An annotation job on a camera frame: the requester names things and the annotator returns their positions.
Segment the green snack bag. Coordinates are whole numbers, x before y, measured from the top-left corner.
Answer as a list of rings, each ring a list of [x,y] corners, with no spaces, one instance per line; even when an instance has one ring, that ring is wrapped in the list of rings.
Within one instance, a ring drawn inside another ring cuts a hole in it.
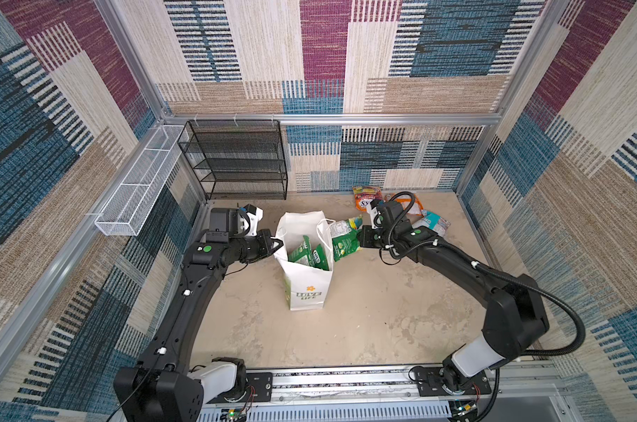
[[[329,225],[335,262],[361,249],[359,241],[361,228],[362,216],[336,221]]]

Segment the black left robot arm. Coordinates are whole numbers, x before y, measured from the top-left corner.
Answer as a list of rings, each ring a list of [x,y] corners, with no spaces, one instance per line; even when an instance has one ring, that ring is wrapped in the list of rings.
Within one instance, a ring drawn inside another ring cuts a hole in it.
[[[209,225],[185,252],[177,290],[149,346],[134,367],[123,367],[114,378],[126,420],[195,421],[212,400],[239,405],[234,420],[246,419],[256,390],[244,361],[220,357],[194,369],[190,360],[202,319],[229,267],[271,257],[283,246],[260,228],[262,217],[262,209],[251,204],[210,211]]]

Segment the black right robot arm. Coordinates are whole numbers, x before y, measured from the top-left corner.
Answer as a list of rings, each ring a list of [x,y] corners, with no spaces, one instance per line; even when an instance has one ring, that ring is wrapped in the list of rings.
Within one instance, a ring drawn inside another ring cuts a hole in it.
[[[550,328],[538,285],[494,270],[447,242],[434,230],[415,227],[407,208],[392,199],[366,206],[371,225],[359,235],[362,247],[389,253],[434,269],[462,288],[485,309],[480,334],[442,363],[441,377],[452,391],[465,388],[485,369],[498,369],[522,355]]]

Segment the green snack bag barcode side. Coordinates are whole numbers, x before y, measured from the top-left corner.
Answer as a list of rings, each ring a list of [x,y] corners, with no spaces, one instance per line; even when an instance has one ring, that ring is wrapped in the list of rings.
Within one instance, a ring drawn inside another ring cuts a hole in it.
[[[311,239],[307,236],[303,236],[299,246],[288,255],[288,261],[323,271],[330,270],[323,244],[313,247]]]

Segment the white floral paper bag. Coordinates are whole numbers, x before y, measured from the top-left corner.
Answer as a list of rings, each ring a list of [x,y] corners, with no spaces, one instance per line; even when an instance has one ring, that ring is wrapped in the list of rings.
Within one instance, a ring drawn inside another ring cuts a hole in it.
[[[325,305],[334,270],[329,230],[331,223],[332,220],[326,218],[322,211],[286,213],[278,223],[276,237],[283,241],[284,246],[274,253],[274,258],[281,265],[286,299],[291,311],[313,311],[322,309]],[[330,266],[329,271],[288,261],[288,255],[299,246],[303,236],[311,239],[313,247],[323,244]]]

